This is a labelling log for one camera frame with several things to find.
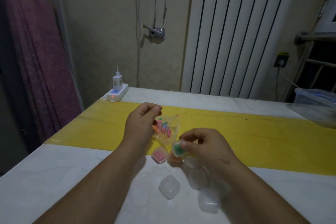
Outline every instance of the forearm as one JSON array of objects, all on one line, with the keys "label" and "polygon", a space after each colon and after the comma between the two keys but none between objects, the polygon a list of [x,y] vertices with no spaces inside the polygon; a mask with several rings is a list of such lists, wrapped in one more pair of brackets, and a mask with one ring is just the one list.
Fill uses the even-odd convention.
[{"label": "forearm", "polygon": [[240,161],[225,167],[225,179],[241,197],[258,223],[302,223],[303,218],[286,200]]},{"label": "forearm", "polygon": [[136,162],[130,148],[118,147],[35,223],[111,223]]}]

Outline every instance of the door hinge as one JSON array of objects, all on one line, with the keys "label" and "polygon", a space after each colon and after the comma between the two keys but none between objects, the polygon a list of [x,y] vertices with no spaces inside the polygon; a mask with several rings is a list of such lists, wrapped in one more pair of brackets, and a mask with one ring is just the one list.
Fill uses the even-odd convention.
[{"label": "door hinge", "polygon": [[323,3],[323,5],[322,5],[322,7],[321,7],[320,13],[318,14],[318,18],[322,17],[324,9],[327,6],[327,4],[328,4],[328,0],[325,0],[324,3]]}]

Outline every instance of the power strip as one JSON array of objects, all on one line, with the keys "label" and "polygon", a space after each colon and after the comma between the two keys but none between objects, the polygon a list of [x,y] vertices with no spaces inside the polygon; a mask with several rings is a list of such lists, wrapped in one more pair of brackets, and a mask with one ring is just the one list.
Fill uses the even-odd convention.
[{"label": "power strip", "polygon": [[107,93],[107,101],[110,102],[119,102],[123,96],[126,94],[126,92],[128,91],[128,84],[127,83],[123,83],[123,87],[121,88],[121,90],[114,90],[112,89],[109,93]]}]

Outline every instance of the scar on wrist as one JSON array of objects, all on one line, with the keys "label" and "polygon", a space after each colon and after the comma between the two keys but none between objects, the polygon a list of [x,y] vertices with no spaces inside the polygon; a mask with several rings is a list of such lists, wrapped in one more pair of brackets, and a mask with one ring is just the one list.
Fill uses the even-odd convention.
[{"label": "scar on wrist", "polygon": [[227,165],[230,163],[230,161],[227,158],[223,158],[221,156],[218,156],[218,160],[224,162]]}]

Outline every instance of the person's left hand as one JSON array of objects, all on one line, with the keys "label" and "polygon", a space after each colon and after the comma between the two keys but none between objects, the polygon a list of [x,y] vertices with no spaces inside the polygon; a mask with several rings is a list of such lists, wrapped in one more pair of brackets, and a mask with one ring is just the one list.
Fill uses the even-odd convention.
[{"label": "person's left hand", "polygon": [[152,103],[139,105],[126,120],[121,144],[135,149],[141,155],[144,154],[153,135],[152,125],[156,122],[155,117],[162,114],[161,110],[162,106]]}]

